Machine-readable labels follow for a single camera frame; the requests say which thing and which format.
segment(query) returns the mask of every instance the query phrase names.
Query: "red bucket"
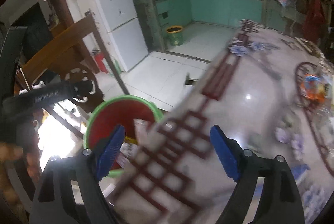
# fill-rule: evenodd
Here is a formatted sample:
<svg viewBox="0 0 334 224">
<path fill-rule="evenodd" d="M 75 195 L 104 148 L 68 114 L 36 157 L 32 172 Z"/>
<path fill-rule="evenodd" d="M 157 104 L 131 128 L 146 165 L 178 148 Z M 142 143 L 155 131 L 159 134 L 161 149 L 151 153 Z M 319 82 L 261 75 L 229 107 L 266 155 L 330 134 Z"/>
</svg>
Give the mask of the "red bucket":
<svg viewBox="0 0 334 224">
<path fill-rule="evenodd" d="M 162 118 L 162 112 L 152 103 L 140 97 L 122 95 L 100 104 L 88 121 L 84 147 L 93 149 L 101 138 L 108 137 L 116 125 L 123 125 L 125 136 L 136 139 L 134 119 L 143 119 L 154 124 Z M 118 164 L 112 169 L 119 169 Z M 114 177 L 118 172 L 110 172 Z"/>
</svg>

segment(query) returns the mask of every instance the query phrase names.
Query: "refrigerator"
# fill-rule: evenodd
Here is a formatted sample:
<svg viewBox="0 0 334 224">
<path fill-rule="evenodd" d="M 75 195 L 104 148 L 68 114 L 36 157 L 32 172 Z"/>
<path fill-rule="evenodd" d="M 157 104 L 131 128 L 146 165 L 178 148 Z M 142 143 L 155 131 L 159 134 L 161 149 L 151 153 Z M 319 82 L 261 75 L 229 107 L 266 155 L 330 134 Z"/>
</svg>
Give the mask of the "refrigerator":
<svg viewBox="0 0 334 224">
<path fill-rule="evenodd" d="M 148 55 L 133 0 L 76 0 L 82 17 L 92 13 L 110 57 L 129 71 Z M 92 35 L 84 38 L 89 51 L 98 49 Z"/>
</svg>

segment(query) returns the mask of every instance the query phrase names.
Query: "blue gripper pad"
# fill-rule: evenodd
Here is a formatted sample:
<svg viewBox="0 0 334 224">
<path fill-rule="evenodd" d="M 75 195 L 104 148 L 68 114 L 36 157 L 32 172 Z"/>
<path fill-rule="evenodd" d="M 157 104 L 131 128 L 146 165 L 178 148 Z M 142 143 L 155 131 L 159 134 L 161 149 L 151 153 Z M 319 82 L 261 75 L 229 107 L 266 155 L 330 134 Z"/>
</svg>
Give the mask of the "blue gripper pad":
<svg viewBox="0 0 334 224">
<path fill-rule="evenodd" d="M 125 129 L 123 126 L 117 127 L 111 134 L 103 153 L 97 159 L 96 178 L 98 181 L 106 177 L 113 166 L 116 157 L 125 139 Z"/>
<path fill-rule="evenodd" d="M 226 141 L 226 136 L 223 136 L 222 130 L 218 125 L 215 125 L 210 130 L 210 141 L 216 151 L 218 158 L 223 165 L 226 175 L 232 178 L 235 182 L 240 179 L 238 171 L 238 162 L 229 149 Z"/>
</svg>

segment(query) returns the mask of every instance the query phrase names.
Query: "tile floor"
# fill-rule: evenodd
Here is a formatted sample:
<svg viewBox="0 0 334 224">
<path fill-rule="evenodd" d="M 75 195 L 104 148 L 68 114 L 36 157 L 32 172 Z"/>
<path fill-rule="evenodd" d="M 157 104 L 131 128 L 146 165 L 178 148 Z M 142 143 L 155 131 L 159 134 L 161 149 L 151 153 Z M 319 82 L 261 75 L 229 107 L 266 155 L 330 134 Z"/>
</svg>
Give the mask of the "tile floor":
<svg viewBox="0 0 334 224">
<path fill-rule="evenodd" d="M 199 79 L 209 64 L 171 54 L 152 52 L 121 78 L 131 95 L 155 103 L 160 109 L 170 111 L 186 95 L 184 82 L 187 74 Z M 115 78 L 109 74 L 96 75 L 104 100 L 122 95 Z"/>
<path fill-rule="evenodd" d="M 168 51 L 212 61 L 234 33 L 233 28 L 192 23 L 183 30 L 183 45 L 170 47 Z"/>
</svg>

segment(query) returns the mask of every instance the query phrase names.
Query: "wooden chair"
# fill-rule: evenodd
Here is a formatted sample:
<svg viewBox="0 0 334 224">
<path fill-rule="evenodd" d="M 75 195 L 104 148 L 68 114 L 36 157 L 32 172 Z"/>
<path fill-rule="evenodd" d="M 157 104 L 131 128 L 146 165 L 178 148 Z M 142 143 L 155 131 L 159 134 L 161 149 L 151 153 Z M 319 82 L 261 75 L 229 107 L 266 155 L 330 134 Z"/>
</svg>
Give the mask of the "wooden chair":
<svg viewBox="0 0 334 224">
<path fill-rule="evenodd" d="M 96 28 L 94 19 L 91 14 L 87 15 L 77 23 L 74 23 L 69 28 L 60 33 L 58 36 L 56 36 L 22 67 L 22 71 L 26 77 L 29 86 L 34 84 L 38 80 L 38 78 L 46 71 L 46 69 L 58 73 L 62 80 L 68 80 L 71 83 L 75 83 L 83 79 L 91 80 L 95 85 L 96 92 L 93 95 L 84 95 L 87 98 L 86 102 L 78 102 L 74 99 L 69 100 L 75 105 L 81 107 L 85 112 L 92 112 L 99 104 L 103 102 L 103 93 L 99 89 L 97 80 L 90 69 L 80 64 L 78 61 L 69 62 L 69 57 L 73 57 L 71 53 L 73 51 L 72 47 L 78 44 L 78 42 L 82 38 L 90 33 L 93 33 L 99 48 L 103 52 L 104 57 L 123 92 L 125 94 L 129 94 L 111 58 L 109 57 L 108 51 L 104 46 L 104 43 Z M 23 75 L 21 73 L 18 73 L 17 78 L 21 86 L 26 88 L 26 82 Z M 64 126 L 66 126 L 77 137 L 82 139 L 82 133 L 73 126 L 71 126 L 52 108 L 46 108 L 46 111 L 50 115 L 54 116 Z"/>
</svg>

